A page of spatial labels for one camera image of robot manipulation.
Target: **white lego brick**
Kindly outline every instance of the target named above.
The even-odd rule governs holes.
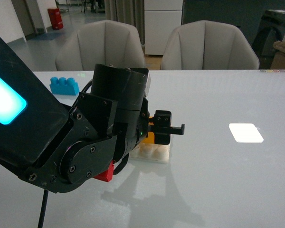
[[[144,160],[148,162],[165,163],[169,162],[169,145],[158,145],[151,143],[140,143],[129,153],[130,159]]]

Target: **curtain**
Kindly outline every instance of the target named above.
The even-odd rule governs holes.
[[[105,16],[137,28],[144,44],[144,0],[104,0]]]

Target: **white cabinet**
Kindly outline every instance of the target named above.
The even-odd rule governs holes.
[[[171,32],[181,25],[182,0],[145,0],[145,53],[163,55]]]

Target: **chair backrest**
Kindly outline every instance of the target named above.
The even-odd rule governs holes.
[[[66,41],[56,57],[58,71],[94,70],[95,64],[145,67],[137,29],[103,20],[85,24]]]
[[[258,69],[259,60],[235,26],[201,20],[170,35],[162,70]]]

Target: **floor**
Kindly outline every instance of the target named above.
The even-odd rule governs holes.
[[[11,42],[9,46],[32,71],[56,71],[56,55],[72,32],[86,23],[105,20],[105,13],[94,13],[90,9],[83,13],[81,9],[81,6],[72,6],[69,12],[61,13],[63,29],[50,30],[27,42]],[[146,67],[159,70],[161,60],[161,56],[146,56]]]

